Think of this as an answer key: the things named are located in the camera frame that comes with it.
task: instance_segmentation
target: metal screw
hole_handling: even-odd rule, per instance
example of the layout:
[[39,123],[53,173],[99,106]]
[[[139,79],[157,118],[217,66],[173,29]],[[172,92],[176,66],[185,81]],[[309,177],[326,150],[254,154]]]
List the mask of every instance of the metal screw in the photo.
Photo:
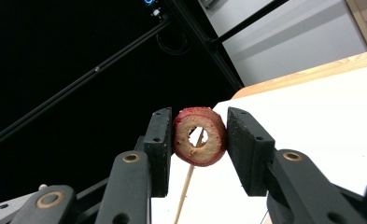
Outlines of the metal screw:
[[0,209],[7,208],[7,207],[8,207],[7,203],[0,205]]
[[153,10],[153,16],[160,16],[160,13],[160,10],[157,8]]
[[303,157],[295,152],[285,152],[283,157],[288,161],[301,161]]
[[122,158],[123,161],[125,162],[136,162],[139,161],[139,155],[137,154],[129,154],[127,156],[125,156],[124,158]]
[[64,193],[60,191],[49,192],[37,200],[37,207],[46,209],[57,205],[64,199]]
[[46,187],[48,187],[48,186],[47,186],[47,185],[45,185],[45,184],[42,184],[42,185],[40,185],[40,187],[38,187],[38,190],[45,189]]

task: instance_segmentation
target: white tabletop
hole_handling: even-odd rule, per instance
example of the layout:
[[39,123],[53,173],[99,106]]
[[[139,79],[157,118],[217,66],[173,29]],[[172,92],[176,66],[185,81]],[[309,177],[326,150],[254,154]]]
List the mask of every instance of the white tabletop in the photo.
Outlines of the white tabletop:
[[[275,139],[276,149],[305,153],[329,180],[363,195],[367,187],[367,67],[226,102],[214,110],[224,123],[228,107],[246,110]],[[189,165],[172,157],[169,194],[152,199],[152,220],[172,224]],[[228,153],[196,167],[180,215],[185,223],[261,223],[264,197],[248,197]]]

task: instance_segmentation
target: white wall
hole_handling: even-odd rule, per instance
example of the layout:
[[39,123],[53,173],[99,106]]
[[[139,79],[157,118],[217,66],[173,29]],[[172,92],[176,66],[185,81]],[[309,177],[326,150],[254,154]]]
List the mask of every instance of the white wall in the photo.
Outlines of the white wall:
[[[223,35],[270,0],[218,0],[204,12]],[[246,86],[367,51],[343,0],[290,0],[223,43]]]

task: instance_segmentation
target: black cable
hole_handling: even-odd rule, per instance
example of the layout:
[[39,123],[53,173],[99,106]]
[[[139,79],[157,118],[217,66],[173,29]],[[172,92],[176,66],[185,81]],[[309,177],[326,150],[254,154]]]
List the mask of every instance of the black cable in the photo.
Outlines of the black cable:
[[160,46],[160,48],[167,54],[170,55],[174,55],[174,56],[179,56],[182,54],[187,53],[188,51],[191,50],[191,42],[189,41],[187,35],[185,32],[180,31],[179,32],[180,37],[182,38],[182,43],[179,49],[171,49],[171,47],[168,47],[164,44],[164,37],[162,37],[161,33],[157,33],[156,34],[156,40],[158,45]]

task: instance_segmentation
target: metal rod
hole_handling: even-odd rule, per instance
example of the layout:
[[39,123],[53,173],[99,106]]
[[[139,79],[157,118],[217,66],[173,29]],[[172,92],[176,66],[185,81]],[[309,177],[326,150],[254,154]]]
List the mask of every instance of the metal rod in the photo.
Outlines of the metal rod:
[[33,121],[35,118],[39,117],[49,108],[53,107],[54,105],[58,104],[62,99],[70,95],[72,92],[83,86],[85,83],[97,77],[103,70],[108,68],[110,65],[121,59],[123,56],[131,52],[132,50],[136,49],[142,43],[147,41],[148,39],[152,38],[154,35],[159,33],[163,28],[167,27],[171,24],[171,20],[164,20],[161,21],[157,26],[149,30],[144,35],[141,35],[139,38],[134,40],[131,44],[127,45],[125,48],[119,50],[117,53],[113,54],[111,57],[106,59],[104,62],[100,63],[99,65],[95,66],[89,72],[78,78],[76,81],[69,84],[67,87],[56,93],[55,95],[51,96],[47,101],[21,117],[20,119],[16,120],[14,123],[6,127],[3,131],[0,132],[0,143],[4,141],[6,138],[14,134],[20,128],[24,127],[27,123]]
[[211,41],[211,47],[216,47],[220,45],[222,42],[226,41],[233,35],[236,35],[237,33],[241,32],[245,28],[247,28],[249,25],[253,24],[255,21],[258,21],[259,19],[263,18],[268,13],[274,11],[276,8],[282,6],[289,0],[275,0],[271,3],[267,4],[265,7],[262,7],[259,11],[255,12],[253,15],[251,15],[249,18],[245,19],[244,21],[241,21],[238,25],[234,26],[231,30],[226,32],[224,35],[221,35],[219,38],[214,39]]

